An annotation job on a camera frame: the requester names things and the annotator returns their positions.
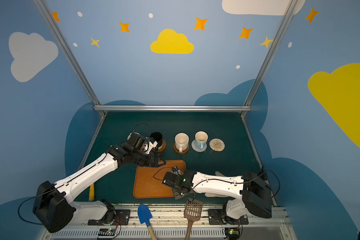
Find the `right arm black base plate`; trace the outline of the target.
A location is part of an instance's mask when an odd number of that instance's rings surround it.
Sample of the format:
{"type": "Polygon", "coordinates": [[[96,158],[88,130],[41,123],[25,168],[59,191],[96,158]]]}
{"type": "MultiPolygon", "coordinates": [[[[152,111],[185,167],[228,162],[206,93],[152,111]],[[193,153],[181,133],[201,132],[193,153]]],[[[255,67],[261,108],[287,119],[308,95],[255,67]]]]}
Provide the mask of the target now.
{"type": "Polygon", "coordinates": [[[208,210],[208,220],[210,225],[248,225],[248,216],[241,216],[238,220],[230,218],[223,214],[222,209],[209,209],[208,210]]]}

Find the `right green circuit board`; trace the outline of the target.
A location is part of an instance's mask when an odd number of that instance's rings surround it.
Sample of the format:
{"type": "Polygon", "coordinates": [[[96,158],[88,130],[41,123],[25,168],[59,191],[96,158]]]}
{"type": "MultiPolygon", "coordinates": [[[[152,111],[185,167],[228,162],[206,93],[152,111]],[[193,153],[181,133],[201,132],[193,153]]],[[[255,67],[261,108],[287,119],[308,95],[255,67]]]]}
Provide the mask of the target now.
{"type": "Polygon", "coordinates": [[[240,237],[240,231],[237,229],[225,228],[225,240],[238,240],[240,237]]]}

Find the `grey white woven coaster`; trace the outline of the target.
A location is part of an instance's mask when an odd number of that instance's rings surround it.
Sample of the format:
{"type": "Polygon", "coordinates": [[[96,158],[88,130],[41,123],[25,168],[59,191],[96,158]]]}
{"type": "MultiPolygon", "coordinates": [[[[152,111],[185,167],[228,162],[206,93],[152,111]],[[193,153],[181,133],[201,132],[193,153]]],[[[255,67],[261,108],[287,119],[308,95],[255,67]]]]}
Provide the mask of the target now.
{"type": "Polygon", "coordinates": [[[207,145],[203,145],[203,148],[200,149],[200,148],[198,148],[196,146],[196,140],[193,140],[192,141],[192,148],[193,148],[194,151],[196,151],[198,153],[201,153],[201,152],[204,152],[207,149],[207,145]]]}

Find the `orange rectangular serving tray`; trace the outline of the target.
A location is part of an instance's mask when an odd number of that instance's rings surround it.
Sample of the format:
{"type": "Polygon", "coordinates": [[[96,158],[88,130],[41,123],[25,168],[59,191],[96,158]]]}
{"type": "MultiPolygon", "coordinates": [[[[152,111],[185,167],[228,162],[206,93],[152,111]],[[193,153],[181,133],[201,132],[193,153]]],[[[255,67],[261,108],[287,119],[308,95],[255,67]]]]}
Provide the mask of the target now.
{"type": "Polygon", "coordinates": [[[172,172],[173,167],[178,167],[184,172],[186,163],[182,160],[171,160],[159,168],[138,167],[133,190],[134,197],[137,199],[174,197],[172,189],[162,184],[166,172],[172,172]]]}

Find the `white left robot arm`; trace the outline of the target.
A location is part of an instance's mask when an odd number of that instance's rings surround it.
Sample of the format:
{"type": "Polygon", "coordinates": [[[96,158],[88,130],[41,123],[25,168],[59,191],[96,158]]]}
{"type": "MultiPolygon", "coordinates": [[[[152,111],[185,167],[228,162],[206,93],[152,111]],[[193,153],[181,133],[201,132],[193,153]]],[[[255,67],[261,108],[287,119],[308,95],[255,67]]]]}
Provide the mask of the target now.
{"type": "Polygon", "coordinates": [[[123,165],[134,163],[139,167],[158,168],[166,161],[159,153],[132,150],[125,146],[111,146],[100,157],[74,174],[55,183],[39,185],[33,213],[50,232],[62,230],[70,222],[111,221],[113,207],[108,202],[75,202],[75,198],[103,176],[123,165]]]}

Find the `aluminium frame post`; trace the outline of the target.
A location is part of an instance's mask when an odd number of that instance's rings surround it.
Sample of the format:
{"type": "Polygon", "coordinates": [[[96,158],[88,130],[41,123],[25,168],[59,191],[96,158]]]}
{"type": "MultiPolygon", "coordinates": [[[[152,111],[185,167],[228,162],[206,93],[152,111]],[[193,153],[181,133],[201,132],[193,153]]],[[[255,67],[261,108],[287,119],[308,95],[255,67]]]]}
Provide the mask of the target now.
{"type": "Polygon", "coordinates": [[[272,63],[272,60],[278,50],[279,45],[282,42],[282,39],[292,21],[292,18],[294,17],[295,9],[297,9],[299,1],[298,0],[292,0],[287,5],[286,11],[281,19],[281,22],[276,30],[276,33],[274,35],[274,40],[271,44],[271,46],[268,48],[265,59],[261,65],[261,68],[258,72],[257,77],[254,80],[254,83],[252,84],[252,87],[250,88],[250,91],[246,97],[244,107],[246,107],[246,110],[241,111],[241,118],[244,120],[245,115],[247,112],[251,110],[251,104],[256,96],[256,93],[264,79],[264,77],[267,74],[267,71],[272,63]]]}
{"type": "Polygon", "coordinates": [[[52,34],[54,35],[55,39],[57,40],[59,46],[61,47],[64,55],[66,56],[68,62],[70,63],[71,67],[73,68],[76,76],[78,77],[79,81],[81,82],[82,86],[84,87],[87,95],[91,99],[94,106],[101,105],[98,97],[95,94],[94,89],[92,88],[89,80],[87,79],[84,71],[82,70],[79,62],[77,61],[74,53],[66,40],[63,32],[61,31],[58,22],[54,19],[53,14],[47,4],[46,1],[40,0],[33,0],[34,4],[36,5],[39,13],[43,17],[44,21],[46,22],[47,26],[51,30],[52,34]]]}

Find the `black mug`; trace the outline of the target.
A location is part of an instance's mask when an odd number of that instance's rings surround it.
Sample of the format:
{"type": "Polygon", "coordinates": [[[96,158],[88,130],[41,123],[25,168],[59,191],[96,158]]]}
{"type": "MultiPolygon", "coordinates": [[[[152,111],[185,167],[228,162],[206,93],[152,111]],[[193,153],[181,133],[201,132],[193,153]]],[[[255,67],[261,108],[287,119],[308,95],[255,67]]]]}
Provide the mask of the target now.
{"type": "Polygon", "coordinates": [[[159,151],[163,146],[163,135],[160,132],[153,132],[151,133],[150,138],[157,142],[155,151],[159,151]]]}

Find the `left green circuit board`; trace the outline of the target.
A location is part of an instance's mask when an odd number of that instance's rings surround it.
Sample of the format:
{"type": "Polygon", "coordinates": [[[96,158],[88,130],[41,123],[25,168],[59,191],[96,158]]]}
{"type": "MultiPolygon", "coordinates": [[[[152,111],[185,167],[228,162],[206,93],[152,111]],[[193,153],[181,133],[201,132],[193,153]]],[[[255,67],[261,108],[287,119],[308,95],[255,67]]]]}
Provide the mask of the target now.
{"type": "Polygon", "coordinates": [[[112,228],[99,229],[98,240],[112,240],[116,236],[116,230],[112,228]]]}

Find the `beige spiral woven coaster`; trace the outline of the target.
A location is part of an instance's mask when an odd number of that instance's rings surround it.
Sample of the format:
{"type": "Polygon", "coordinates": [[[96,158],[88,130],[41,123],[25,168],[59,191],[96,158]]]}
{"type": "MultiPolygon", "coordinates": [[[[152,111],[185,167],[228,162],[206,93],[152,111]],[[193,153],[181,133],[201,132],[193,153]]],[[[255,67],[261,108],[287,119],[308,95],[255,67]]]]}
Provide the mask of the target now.
{"type": "Polygon", "coordinates": [[[212,139],[210,140],[209,145],[215,152],[222,152],[225,149],[225,143],[221,139],[212,139]]]}

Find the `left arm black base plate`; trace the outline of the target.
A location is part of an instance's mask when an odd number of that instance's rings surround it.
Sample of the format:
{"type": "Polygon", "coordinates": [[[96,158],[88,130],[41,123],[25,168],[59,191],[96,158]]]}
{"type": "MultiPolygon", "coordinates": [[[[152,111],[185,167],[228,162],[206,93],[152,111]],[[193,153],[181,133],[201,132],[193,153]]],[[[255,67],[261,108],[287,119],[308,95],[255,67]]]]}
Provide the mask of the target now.
{"type": "Polygon", "coordinates": [[[130,210],[109,210],[105,216],[100,220],[89,220],[89,226],[114,226],[121,225],[126,226],[130,219],[130,210]]]}

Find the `green circuit board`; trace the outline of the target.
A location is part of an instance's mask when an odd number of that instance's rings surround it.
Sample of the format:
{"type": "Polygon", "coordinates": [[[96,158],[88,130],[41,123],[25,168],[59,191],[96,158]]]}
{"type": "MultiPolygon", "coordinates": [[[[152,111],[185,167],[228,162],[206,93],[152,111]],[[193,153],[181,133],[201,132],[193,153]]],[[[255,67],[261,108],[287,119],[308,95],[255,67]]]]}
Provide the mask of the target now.
{"type": "Polygon", "coordinates": [[[99,229],[98,240],[112,240],[116,236],[116,230],[112,228],[99,229]]]}
{"type": "Polygon", "coordinates": [[[237,229],[225,228],[225,240],[238,240],[240,237],[240,231],[237,229]]]}

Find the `brown wooden round coaster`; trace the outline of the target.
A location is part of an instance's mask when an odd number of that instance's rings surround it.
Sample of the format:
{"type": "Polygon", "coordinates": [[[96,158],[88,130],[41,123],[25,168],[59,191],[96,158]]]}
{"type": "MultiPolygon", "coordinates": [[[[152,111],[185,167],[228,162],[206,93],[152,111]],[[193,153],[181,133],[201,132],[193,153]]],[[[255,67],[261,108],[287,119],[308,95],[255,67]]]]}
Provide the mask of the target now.
{"type": "Polygon", "coordinates": [[[153,148],[153,151],[156,153],[162,153],[167,147],[167,143],[165,140],[162,140],[162,144],[159,146],[157,145],[155,148],[153,148]]]}

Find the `white light-blue mug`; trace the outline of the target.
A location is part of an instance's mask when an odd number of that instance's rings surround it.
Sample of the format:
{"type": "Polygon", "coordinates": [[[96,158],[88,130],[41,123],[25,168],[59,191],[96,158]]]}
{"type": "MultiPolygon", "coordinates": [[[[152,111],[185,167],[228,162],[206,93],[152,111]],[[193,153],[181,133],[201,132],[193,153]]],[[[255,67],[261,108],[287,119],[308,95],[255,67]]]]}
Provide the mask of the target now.
{"type": "Polygon", "coordinates": [[[207,146],[208,134],[203,131],[199,131],[195,134],[195,147],[203,150],[207,146]]]}

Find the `blue toy shovel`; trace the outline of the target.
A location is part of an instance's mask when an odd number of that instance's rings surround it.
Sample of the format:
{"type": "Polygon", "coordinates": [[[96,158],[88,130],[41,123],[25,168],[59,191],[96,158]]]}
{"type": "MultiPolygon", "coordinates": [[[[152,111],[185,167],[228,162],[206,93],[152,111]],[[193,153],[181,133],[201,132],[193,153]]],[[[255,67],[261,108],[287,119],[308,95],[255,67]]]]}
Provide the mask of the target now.
{"type": "Polygon", "coordinates": [[[156,235],[150,223],[150,219],[153,217],[148,206],[140,204],[138,206],[138,217],[141,224],[145,224],[152,240],[157,240],[156,235]]]}

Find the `white cream mug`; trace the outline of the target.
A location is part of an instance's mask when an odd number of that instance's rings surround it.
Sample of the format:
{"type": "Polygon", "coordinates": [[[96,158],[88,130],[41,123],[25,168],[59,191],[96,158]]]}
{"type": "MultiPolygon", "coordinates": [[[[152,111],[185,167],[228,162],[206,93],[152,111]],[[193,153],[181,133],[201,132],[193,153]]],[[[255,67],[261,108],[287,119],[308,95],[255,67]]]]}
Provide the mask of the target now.
{"type": "Polygon", "coordinates": [[[185,133],[178,133],[175,136],[175,145],[180,150],[180,152],[182,151],[182,148],[186,149],[187,146],[189,146],[189,136],[185,133]]]}

